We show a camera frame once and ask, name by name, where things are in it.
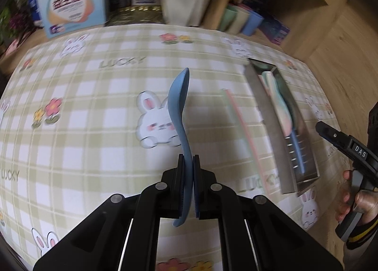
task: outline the stack of cups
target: stack of cups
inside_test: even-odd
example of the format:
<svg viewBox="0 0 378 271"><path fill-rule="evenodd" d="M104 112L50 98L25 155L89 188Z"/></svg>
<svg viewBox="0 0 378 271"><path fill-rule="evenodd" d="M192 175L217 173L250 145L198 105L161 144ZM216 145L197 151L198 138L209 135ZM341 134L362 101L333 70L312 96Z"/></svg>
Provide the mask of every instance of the stack of cups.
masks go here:
<svg viewBox="0 0 378 271"><path fill-rule="evenodd" d="M247 10L242 7L235 7L237 14L235 20L232 22L231 26L228 28L227 33L238 34L247 22L252 10Z"/></svg>
<svg viewBox="0 0 378 271"><path fill-rule="evenodd" d="M239 6L229 4L224 10L218 30L222 32L227 30L229 34L238 34L241 31L246 36L251 36L263 19L264 17L243 4Z"/></svg>
<svg viewBox="0 0 378 271"><path fill-rule="evenodd" d="M251 36L253 33L255 33L256 29L261 25L263 20L264 17L262 17L260 14L257 14L256 12L251 11L251 14L249 15L248 20L241 33L246 36Z"/></svg>

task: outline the green cup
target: green cup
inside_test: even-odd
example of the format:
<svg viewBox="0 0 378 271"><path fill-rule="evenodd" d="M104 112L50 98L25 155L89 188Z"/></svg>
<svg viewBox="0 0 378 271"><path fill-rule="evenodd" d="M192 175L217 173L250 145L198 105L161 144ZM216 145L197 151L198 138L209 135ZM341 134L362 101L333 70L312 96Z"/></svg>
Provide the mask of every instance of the green cup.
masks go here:
<svg viewBox="0 0 378 271"><path fill-rule="evenodd" d="M222 32L226 31L226 29L234 21L236 14L237 14L237 9L233 5L229 4L224 10L222 19L220 21L220 24L217 30L222 31Z"/></svg>

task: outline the tablecloth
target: tablecloth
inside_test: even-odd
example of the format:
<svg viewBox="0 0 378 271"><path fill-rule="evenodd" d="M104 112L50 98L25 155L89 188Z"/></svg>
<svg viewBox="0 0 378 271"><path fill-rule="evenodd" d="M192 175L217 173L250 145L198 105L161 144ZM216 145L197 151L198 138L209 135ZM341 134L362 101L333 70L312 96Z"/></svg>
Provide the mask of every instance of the tablecloth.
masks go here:
<svg viewBox="0 0 378 271"><path fill-rule="evenodd" d="M218 31L137 24L90 29L27 52L0 101L0 231L31 266L111 194L138 194L176 167L177 142L158 138L154 147L145 146L137 133L145 118L149 129L169 131L165 99L186 67L183 121L202 168L247 197L261 193L263 178L270 199L302 225L300 199L280 193L279 163L243 75L248 61L224 36L233 39ZM279 68L306 121L321 175L315 182L320 216L347 163L314 130L319 119L339 129L332 108L304 63L242 42L255 59ZM221 89L241 112L263 176ZM145 91L150 97L141 101ZM178 228L162 219L156 269L169 266L222 270L217 221L198 221L193 211Z"/></svg>

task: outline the metal screw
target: metal screw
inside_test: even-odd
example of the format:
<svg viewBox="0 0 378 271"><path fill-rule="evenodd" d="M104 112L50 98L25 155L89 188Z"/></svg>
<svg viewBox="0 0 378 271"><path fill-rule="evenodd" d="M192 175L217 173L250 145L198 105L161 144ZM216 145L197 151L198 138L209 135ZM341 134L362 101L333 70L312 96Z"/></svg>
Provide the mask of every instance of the metal screw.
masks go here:
<svg viewBox="0 0 378 271"><path fill-rule="evenodd" d="M220 190L222 190L222 185L220 185L220 184L212 184L210 186L210 189L213 190L213 191L220 191Z"/></svg>
<svg viewBox="0 0 378 271"><path fill-rule="evenodd" d="M155 185L155 188L158 189L158 190L164 190L168 185L165 183L165 182L158 182L156 185Z"/></svg>
<svg viewBox="0 0 378 271"><path fill-rule="evenodd" d="M120 201L122 201L122 196L120 196L119 194L115 194L113 195L111 198L110 198L111 202L112 203L119 203Z"/></svg>
<svg viewBox="0 0 378 271"><path fill-rule="evenodd" d="M260 205L264 205L266 203L266 197L262 196L262 195L258 195L255 197L255 201L256 203L260 204Z"/></svg>

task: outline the yellow stripe cuff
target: yellow stripe cuff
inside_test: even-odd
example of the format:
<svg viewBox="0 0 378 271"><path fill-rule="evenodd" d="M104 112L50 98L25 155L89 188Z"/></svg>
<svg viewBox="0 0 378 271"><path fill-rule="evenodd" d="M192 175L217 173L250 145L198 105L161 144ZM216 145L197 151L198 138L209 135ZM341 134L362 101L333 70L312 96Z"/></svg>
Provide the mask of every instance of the yellow stripe cuff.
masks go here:
<svg viewBox="0 0 378 271"><path fill-rule="evenodd" d="M354 237L348 238L348 241L349 241L349 242L356 242L356 241L360 240L362 237L365 237L365 236L369 233L369 231L371 231L374 227L376 227L377 224L378 224L378 219L377 219L377 220L374 222L374 224L373 224L371 227L369 227L366 231L360 233L360 234L357 235L357 236L354 236Z"/></svg>

